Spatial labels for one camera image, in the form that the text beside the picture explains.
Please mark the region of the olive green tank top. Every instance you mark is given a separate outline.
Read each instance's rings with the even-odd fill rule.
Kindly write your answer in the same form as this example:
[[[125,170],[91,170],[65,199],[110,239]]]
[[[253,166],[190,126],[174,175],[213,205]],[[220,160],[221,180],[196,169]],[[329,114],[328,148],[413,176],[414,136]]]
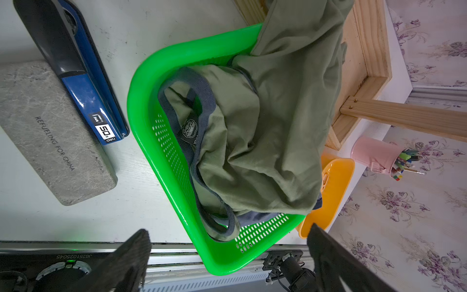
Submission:
[[[342,85],[353,1],[274,1],[252,51],[178,69],[158,101],[189,166],[207,234],[238,237],[237,215],[322,207],[321,154]]]

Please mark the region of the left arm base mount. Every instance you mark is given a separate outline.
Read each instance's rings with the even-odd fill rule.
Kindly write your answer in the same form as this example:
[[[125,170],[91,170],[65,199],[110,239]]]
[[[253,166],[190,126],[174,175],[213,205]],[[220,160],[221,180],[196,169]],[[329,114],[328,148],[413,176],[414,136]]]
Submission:
[[[1,253],[2,292],[62,292],[95,270],[109,253]]]

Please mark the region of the grey blue tank top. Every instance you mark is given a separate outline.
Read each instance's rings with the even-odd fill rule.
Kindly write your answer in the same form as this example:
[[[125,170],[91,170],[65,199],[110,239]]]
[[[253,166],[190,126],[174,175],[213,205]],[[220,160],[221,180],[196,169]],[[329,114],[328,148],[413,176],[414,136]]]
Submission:
[[[238,214],[237,218],[241,226],[249,226],[271,220],[278,215],[279,213],[259,213],[255,211],[249,211],[242,215]]]

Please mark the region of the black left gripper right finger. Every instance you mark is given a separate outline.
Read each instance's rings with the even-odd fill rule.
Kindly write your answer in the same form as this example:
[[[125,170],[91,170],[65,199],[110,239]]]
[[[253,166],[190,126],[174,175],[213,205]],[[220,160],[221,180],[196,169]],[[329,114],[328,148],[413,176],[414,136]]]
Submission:
[[[316,224],[311,227],[307,245],[314,260],[313,291],[394,291]]]

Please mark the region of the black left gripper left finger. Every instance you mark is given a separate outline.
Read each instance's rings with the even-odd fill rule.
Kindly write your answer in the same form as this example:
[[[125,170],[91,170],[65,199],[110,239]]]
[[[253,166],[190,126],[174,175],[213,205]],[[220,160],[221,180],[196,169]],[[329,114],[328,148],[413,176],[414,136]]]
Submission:
[[[143,286],[152,249],[149,233],[138,230],[69,292],[138,292]]]

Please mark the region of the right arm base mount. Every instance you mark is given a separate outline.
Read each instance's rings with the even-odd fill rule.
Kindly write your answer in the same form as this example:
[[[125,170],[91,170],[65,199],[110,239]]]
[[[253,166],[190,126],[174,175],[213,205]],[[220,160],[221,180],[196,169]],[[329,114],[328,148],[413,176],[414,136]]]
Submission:
[[[263,262],[266,283],[277,282],[287,292],[317,292],[316,275],[301,261],[302,250],[270,251]]]

